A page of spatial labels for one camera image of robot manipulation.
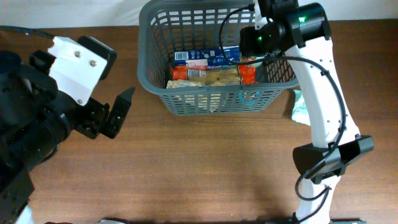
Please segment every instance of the wooden table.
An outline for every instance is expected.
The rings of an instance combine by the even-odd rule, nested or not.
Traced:
[[[332,22],[335,61],[351,114],[375,151],[350,166],[335,192],[332,218],[398,223],[398,21]],[[260,113],[179,117],[137,80],[138,27],[52,29],[91,35],[118,59],[94,98],[113,103],[135,86],[115,140],[74,132],[55,158],[32,172],[37,223],[130,220],[239,221],[289,217],[299,205],[292,150],[311,142],[291,120],[284,91]],[[27,59],[49,41],[1,32],[0,49]]]

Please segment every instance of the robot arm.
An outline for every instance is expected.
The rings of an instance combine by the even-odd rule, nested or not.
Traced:
[[[116,60],[113,49],[92,37],[75,42],[20,27],[0,29],[54,41],[49,53],[34,52],[30,65],[0,50],[0,223],[33,223],[29,171],[54,156],[73,130],[91,139],[100,133],[115,138],[134,88],[121,93],[109,111],[91,94]]]
[[[256,23],[241,31],[242,54],[255,55],[255,42],[259,46],[256,49],[262,49],[263,54],[284,52],[285,57],[263,62],[289,61],[310,116],[312,143],[297,147],[293,153],[301,174],[296,184],[301,203],[293,222],[329,224],[333,192],[346,166],[373,150],[374,143],[370,136],[360,135],[347,109],[336,73],[326,13],[318,3],[299,7],[297,0],[254,0],[245,9],[255,11]],[[221,31],[228,17],[221,24]]]

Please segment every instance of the food package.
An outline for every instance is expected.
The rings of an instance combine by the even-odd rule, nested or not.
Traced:
[[[240,85],[242,79],[236,67],[211,71],[189,70],[184,67],[173,69],[170,67],[170,72],[173,80],[190,80],[203,82],[206,85],[211,85],[215,82]]]
[[[224,47],[225,54],[233,62],[240,61],[240,51],[238,46]],[[189,68],[196,66],[220,66],[230,65],[224,58],[219,47],[206,50],[189,50],[174,52],[175,65],[186,65]]]
[[[256,82],[256,70],[255,67],[248,67],[246,65],[239,65],[239,72],[242,76],[243,84],[255,84]]]
[[[193,87],[193,86],[203,87],[203,83],[188,81],[188,80],[168,81],[166,88],[182,88],[182,87]]]
[[[219,66],[208,65],[206,67],[206,71],[214,71],[214,70],[229,69],[229,68],[236,68],[236,65],[219,65]]]

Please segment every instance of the white cloth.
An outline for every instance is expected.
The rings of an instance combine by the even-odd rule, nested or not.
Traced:
[[[303,93],[300,90],[294,90],[296,100],[294,103],[292,120],[311,126],[310,116],[308,115],[307,106],[304,102]]]

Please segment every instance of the green led light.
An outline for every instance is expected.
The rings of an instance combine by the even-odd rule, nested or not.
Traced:
[[[306,20],[306,17],[305,17],[305,16],[299,17],[299,18],[298,18],[298,21],[300,21],[301,23],[304,23],[305,20]]]

